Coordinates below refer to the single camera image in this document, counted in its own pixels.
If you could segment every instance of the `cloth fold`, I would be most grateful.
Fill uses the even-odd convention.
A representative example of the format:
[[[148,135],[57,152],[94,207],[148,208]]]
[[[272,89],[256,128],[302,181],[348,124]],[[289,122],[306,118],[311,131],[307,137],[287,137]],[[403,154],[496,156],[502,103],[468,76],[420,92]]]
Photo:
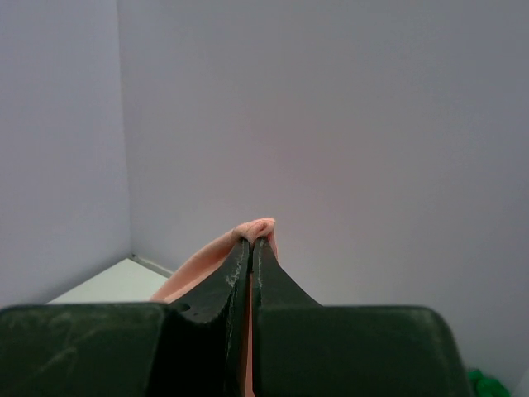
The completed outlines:
[[[184,296],[222,265],[222,262],[241,237],[248,240],[252,246],[259,237],[267,237],[277,257],[278,248],[275,244],[274,227],[275,220],[273,218],[256,219],[234,227],[191,256],[169,277],[150,300],[171,303]],[[251,302],[251,289],[248,299]],[[244,392],[245,397],[254,396],[252,389],[252,344],[249,342],[252,340],[251,305],[249,308],[250,312],[246,319],[248,331],[244,338],[246,355],[241,358],[241,368],[245,369],[245,384],[242,386],[244,389],[241,392]]]

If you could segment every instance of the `table surface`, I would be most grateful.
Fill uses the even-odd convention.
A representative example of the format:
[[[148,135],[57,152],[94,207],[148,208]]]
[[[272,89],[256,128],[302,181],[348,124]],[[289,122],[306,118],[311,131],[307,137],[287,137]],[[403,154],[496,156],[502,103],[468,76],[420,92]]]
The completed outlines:
[[[125,259],[53,299],[51,304],[145,301],[167,280],[163,275]]]

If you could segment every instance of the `gray background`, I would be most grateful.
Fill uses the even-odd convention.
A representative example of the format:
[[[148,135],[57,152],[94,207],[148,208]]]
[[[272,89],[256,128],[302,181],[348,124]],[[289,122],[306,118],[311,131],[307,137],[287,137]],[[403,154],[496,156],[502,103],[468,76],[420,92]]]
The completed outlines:
[[[326,304],[425,304],[529,366],[527,2],[118,1],[136,254],[248,219]]]
[[[114,2],[0,0],[0,306],[130,250]]]
[[[516,384],[527,2],[118,6],[0,0],[0,305],[274,216],[315,299],[431,306]]]

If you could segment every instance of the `pink cloth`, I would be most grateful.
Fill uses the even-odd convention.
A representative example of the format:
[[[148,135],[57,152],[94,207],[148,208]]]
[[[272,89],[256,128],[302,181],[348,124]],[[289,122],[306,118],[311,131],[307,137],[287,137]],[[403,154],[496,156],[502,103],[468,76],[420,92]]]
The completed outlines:
[[[173,275],[160,287],[150,300],[170,303],[184,296],[187,292],[205,280],[211,273],[218,269],[226,259],[231,249],[244,237],[254,244],[259,237],[268,237],[270,246],[275,256],[278,255],[277,246],[274,238],[275,220],[272,218],[256,219],[251,222],[242,223],[219,238],[207,244],[204,248],[191,256]],[[252,351],[251,341],[251,305],[248,318],[246,319],[248,327],[245,344],[247,346],[247,355],[245,363],[241,363],[241,368],[245,368],[245,397],[254,395],[252,390]]]

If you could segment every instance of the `white wall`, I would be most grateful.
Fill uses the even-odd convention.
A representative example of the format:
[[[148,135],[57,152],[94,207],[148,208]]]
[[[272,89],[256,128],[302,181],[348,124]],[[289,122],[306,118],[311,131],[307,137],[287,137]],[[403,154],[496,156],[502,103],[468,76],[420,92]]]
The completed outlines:
[[[174,269],[274,216],[315,299],[431,306],[514,386],[528,4],[119,1],[133,251]]]
[[[0,307],[130,251],[117,8],[0,0]]]

